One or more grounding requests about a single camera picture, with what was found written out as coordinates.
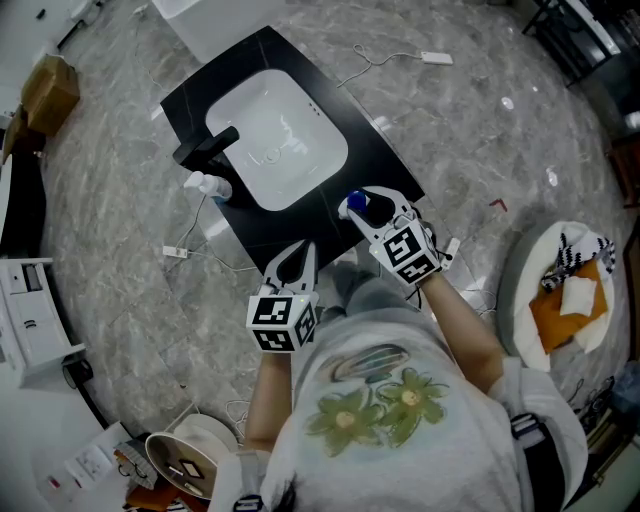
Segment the floor tile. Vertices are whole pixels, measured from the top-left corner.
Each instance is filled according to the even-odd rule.
[[[225,421],[226,401],[251,396],[259,353],[244,324],[261,280],[216,260],[252,266],[208,198],[184,240],[200,254],[162,255],[193,225],[202,196],[182,189],[190,173],[173,161],[178,139],[155,111],[201,64],[152,4],[133,15],[143,4],[104,3],[96,22],[64,46],[82,98],[47,141],[42,164],[42,252],[54,258],[61,307],[88,347],[96,371],[90,392],[108,419],[136,433],[164,428],[191,400]],[[476,0],[287,4],[276,28],[336,85],[364,69],[357,43],[374,59],[451,54],[453,66],[393,58],[343,93],[382,127],[424,189],[416,207],[434,226],[438,248],[461,240],[445,273],[455,287],[495,293],[513,245],[546,217],[586,222],[622,250],[634,214],[621,209],[603,126],[579,88],[564,87],[535,38],[520,34],[515,11]],[[507,211],[491,205],[496,199]],[[361,265],[379,272],[367,251],[359,246]],[[318,290],[331,305],[325,274]],[[412,291],[384,270],[381,277],[398,293]],[[563,348],[552,358],[565,398],[576,376],[589,375],[581,401],[626,359],[622,265],[614,279],[615,317],[602,347],[586,355]],[[492,306],[490,294],[462,293],[479,310]],[[495,327],[494,313],[482,318]]]

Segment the white bottle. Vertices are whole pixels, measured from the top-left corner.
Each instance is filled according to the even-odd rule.
[[[212,197],[218,204],[228,201],[233,192],[231,183],[224,178],[202,174],[200,171],[191,173],[191,176],[184,182],[184,188],[197,188],[204,195]]]

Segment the black strap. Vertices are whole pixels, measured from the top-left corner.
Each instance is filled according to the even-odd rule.
[[[549,429],[535,414],[525,413],[511,419],[511,433],[527,459],[534,509],[536,512],[562,510],[564,472]]]

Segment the charger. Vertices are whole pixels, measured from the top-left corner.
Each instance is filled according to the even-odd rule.
[[[389,55],[383,61],[374,62],[369,57],[367,57],[364,46],[362,46],[361,44],[354,44],[353,51],[367,61],[367,67],[364,68],[359,73],[356,73],[355,75],[351,75],[349,78],[343,80],[338,84],[337,87],[342,87],[349,80],[353,80],[354,78],[357,78],[360,75],[364,75],[367,71],[371,69],[372,66],[382,66],[383,64],[393,59],[394,57],[409,57],[411,59],[421,60],[425,64],[437,64],[441,66],[451,66],[453,64],[453,59],[451,58],[451,55],[449,55],[448,53],[421,52],[420,55],[413,55],[411,53],[397,52]]]

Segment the sink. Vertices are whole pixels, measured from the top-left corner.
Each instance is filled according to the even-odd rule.
[[[347,160],[342,133],[284,71],[251,76],[216,101],[205,122],[214,136],[238,130],[224,154],[265,210],[291,206]]]

